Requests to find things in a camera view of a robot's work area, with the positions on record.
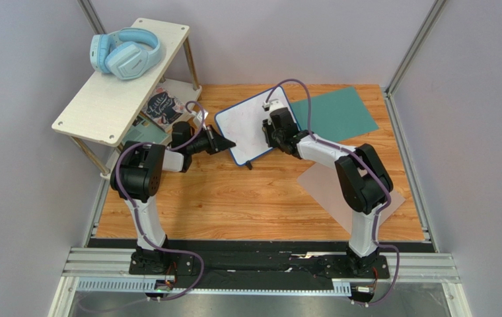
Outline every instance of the wooden floor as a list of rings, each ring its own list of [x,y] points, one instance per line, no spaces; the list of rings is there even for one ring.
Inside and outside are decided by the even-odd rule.
[[[201,103],[214,115],[271,85],[204,86]],[[348,87],[309,85],[312,96]],[[377,85],[355,85],[380,127],[343,144],[374,146],[390,173],[394,188],[406,202],[380,227],[381,240],[423,240],[404,166],[400,159],[384,99]],[[305,98],[300,86],[285,85],[291,102]],[[348,240],[350,235],[311,198],[297,178],[314,163],[273,151],[253,162],[253,170],[238,167],[228,151],[200,153],[186,174],[164,172],[157,208],[169,238],[257,240]],[[112,190],[96,232],[99,238],[135,238],[130,212]]]

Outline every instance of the wooden shelf leg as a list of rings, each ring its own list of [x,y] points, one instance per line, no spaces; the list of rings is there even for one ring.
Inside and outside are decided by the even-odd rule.
[[[194,67],[194,60],[192,59],[192,51],[190,50],[190,43],[188,38],[183,42],[184,55],[186,56],[186,63],[188,64],[188,69],[190,70],[190,75],[192,76],[192,88],[198,90],[200,84],[198,83],[198,77],[196,77],[196,68]]]
[[[78,137],[69,137],[72,142],[75,143],[78,148],[90,159],[90,161],[98,167],[103,175],[108,175],[110,173],[110,169],[106,167],[106,165],[100,160],[100,158],[83,142],[82,139]]]

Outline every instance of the headphones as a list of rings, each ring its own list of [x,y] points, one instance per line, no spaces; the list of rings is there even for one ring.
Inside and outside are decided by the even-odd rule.
[[[152,48],[146,50],[142,45]],[[161,43],[155,34],[141,28],[123,28],[92,37],[90,64],[95,71],[113,73],[121,80],[135,79],[161,61]]]

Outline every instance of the teal mat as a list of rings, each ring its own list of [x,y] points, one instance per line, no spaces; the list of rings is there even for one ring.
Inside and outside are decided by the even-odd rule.
[[[308,100],[293,102],[301,129],[308,128]],[[355,87],[348,87],[312,98],[312,131],[333,142],[343,141],[374,131],[378,125],[357,94]]]

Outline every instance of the gray wall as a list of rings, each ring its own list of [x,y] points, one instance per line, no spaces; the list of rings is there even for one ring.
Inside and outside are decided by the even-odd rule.
[[[0,1],[0,316],[45,316],[100,178],[52,122],[92,73],[76,1]]]
[[[92,0],[107,32],[136,18],[187,24],[199,77],[208,84],[385,86],[433,0]],[[184,56],[168,72],[188,80]]]
[[[439,246],[502,316],[502,1],[450,1],[395,101]]]

